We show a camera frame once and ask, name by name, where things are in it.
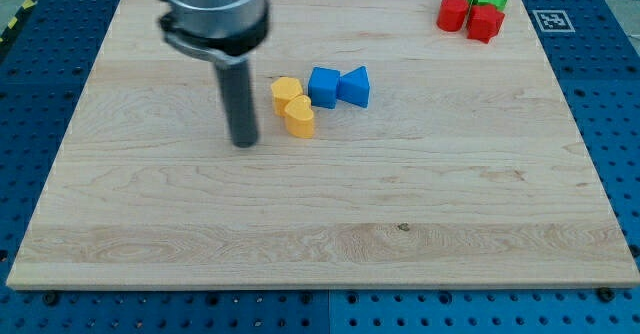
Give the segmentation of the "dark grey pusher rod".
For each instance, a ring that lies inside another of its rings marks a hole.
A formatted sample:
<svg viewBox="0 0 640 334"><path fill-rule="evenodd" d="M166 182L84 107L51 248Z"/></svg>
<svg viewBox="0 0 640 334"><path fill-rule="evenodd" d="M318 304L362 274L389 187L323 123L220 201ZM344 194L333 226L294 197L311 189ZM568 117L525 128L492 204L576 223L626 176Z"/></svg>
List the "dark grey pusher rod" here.
<svg viewBox="0 0 640 334"><path fill-rule="evenodd" d="M259 131L248 61L216 64L215 71L232 143L239 148L255 145Z"/></svg>

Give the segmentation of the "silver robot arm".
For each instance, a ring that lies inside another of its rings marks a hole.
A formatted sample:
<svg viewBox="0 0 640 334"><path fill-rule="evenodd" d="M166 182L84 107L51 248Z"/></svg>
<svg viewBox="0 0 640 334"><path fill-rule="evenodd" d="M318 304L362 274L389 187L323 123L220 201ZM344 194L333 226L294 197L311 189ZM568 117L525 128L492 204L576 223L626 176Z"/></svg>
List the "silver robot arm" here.
<svg viewBox="0 0 640 334"><path fill-rule="evenodd" d="M212 64L232 143L258 141L249 53L269 31L268 0L160 0L169 11L158 20L164 41L177 51Z"/></svg>

